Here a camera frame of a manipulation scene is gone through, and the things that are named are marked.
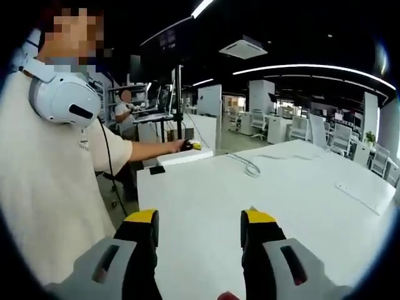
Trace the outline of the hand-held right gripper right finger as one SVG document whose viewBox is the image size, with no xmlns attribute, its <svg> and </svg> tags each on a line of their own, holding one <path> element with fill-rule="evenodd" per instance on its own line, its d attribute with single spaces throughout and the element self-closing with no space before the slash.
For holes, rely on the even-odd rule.
<svg viewBox="0 0 400 300">
<path fill-rule="evenodd" d="M 241 211 L 241 247 L 246 299 L 323 298 L 323 263 L 272 216 Z"/>
</svg>

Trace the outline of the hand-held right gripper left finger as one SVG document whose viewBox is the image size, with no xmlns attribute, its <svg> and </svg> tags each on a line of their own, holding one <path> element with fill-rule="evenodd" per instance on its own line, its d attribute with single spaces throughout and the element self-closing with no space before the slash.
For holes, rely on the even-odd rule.
<svg viewBox="0 0 400 300">
<path fill-rule="evenodd" d="M 72 299 L 159 299 L 159 212 L 134 212 L 115 235 L 98 242 L 75 263 Z"/>
</svg>

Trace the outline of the person's left hand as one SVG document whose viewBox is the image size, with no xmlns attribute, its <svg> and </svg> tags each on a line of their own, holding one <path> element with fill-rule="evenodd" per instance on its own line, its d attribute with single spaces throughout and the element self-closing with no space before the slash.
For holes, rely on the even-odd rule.
<svg viewBox="0 0 400 300">
<path fill-rule="evenodd" d="M 186 141 L 183 139 L 171 141 L 171 142 L 168 142 L 167 145 L 168 145 L 168 153 L 169 154 L 178 153 L 186 145 Z"/>
</svg>

